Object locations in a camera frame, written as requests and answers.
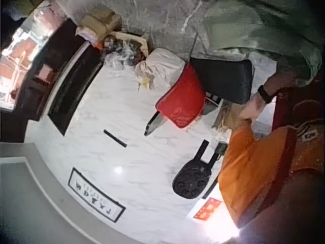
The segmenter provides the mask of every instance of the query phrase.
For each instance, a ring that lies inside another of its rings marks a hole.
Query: wall
[[[3,243],[91,244],[42,194],[25,163],[1,165]]]
[[[0,152],[1,164],[26,162],[36,184],[55,210],[70,225],[94,243],[141,244],[108,227],[74,200],[47,168],[34,144],[0,143]]]
[[[57,0],[76,23],[93,7],[105,5],[122,16],[126,32],[148,33],[153,47],[164,47],[188,58],[195,32],[214,1],[202,0]]]

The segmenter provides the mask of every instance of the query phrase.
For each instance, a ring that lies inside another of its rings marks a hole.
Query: framed sign
[[[68,186],[89,206],[116,223],[125,211],[125,207],[100,191],[79,171],[72,169]]]

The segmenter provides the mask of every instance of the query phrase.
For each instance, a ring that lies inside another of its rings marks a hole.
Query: dark wooden cabinet
[[[1,142],[23,142],[29,119],[39,121],[50,92],[69,60],[85,40],[75,36],[77,26],[68,19],[34,58],[20,87],[13,111],[1,109]],[[38,78],[42,67],[51,68],[50,80]]]
[[[54,84],[68,61],[85,41],[82,37],[75,36],[76,27],[72,20],[68,19],[35,57],[20,88],[14,113],[28,119],[40,120]],[[52,69],[52,80],[45,82],[37,78],[43,65]]]

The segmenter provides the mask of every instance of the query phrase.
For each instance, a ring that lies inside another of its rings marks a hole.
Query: gray marble wall
[[[93,7],[105,5],[123,19],[123,29],[135,34],[150,34],[152,46],[171,50],[182,58],[188,54],[197,29],[215,0],[58,0],[77,23]],[[196,46],[195,52],[202,49]]]

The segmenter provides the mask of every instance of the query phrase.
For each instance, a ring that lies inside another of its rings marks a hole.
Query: black chair backrest
[[[250,98],[253,70],[249,60],[239,62],[190,58],[206,92],[237,104]]]

